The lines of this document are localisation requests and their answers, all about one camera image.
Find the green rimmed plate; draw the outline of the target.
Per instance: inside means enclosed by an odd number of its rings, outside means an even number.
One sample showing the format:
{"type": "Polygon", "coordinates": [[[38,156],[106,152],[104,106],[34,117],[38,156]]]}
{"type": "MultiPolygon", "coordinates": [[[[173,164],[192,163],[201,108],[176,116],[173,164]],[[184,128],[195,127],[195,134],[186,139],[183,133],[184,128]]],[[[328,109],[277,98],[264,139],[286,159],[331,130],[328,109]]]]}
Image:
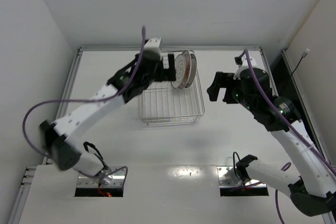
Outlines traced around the green rimmed plate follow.
{"type": "Polygon", "coordinates": [[[190,76],[188,78],[187,84],[186,84],[186,88],[189,88],[196,76],[196,72],[197,72],[197,60],[196,60],[196,56],[194,54],[190,54],[191,56],[191,65],[190,65],[190,76]]]}

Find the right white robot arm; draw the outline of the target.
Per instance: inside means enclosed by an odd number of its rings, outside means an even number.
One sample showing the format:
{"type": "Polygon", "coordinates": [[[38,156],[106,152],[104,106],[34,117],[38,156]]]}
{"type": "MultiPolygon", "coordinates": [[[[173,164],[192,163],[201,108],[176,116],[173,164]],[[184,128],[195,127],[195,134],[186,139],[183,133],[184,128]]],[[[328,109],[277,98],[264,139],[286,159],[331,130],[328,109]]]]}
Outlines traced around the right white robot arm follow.
{"type": "Polygon", "coordinates": [[[335,210],[335,171],[300,124],[295,105],[285,97],[273,95],[268,73],[259,68],[217,72],[207,88],[210,101],[217,101],[221,88],[226,90],[223,102],[246,108],[280,143],[299,173],[290,175],[249,154],[234,164],[233,178],[239,184],[256,179],[269,185],[309,217],[335,210]]]}

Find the orange sunburst plate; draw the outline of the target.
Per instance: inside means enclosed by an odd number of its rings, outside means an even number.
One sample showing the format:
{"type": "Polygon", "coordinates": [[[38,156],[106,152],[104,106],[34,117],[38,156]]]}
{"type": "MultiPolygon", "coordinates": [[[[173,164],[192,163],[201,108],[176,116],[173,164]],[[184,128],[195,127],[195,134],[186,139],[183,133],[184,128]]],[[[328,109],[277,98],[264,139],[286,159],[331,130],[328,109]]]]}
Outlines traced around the orange sunburst plate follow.
{"type": "Polygon", "coordinates": [[[186,88],[186,84],[188,81],[188,78],[190,76],[190,65],[191,65],[191,56],[190,54],[193,54],[193,52],[189,52],[187,50],[183,51],[182,55],[185,56],[185,60],[186,60],[186,73],[185,73],[185,82],[184,84],[182,84],[182,88],[186,88]]]}

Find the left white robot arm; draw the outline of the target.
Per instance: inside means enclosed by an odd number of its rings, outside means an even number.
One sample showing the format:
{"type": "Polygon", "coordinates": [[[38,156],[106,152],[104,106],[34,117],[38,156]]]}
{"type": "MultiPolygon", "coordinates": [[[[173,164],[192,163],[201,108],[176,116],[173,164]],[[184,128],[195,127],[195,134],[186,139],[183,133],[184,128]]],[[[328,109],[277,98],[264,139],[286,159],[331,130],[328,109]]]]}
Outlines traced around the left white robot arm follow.
{"type": "Polygon", "coordinates": [[[59,170],[74,169],[101,182],[112,175],[101,156],[78,149],[77,142],[98,121],[141,95],[153,82],[175,80],[174,56],[170,54],[168,59],[166,68],[160,53],[145,50],[136,54],[91,99],[52,123],[40,124],[44,150],[59,170]]]}

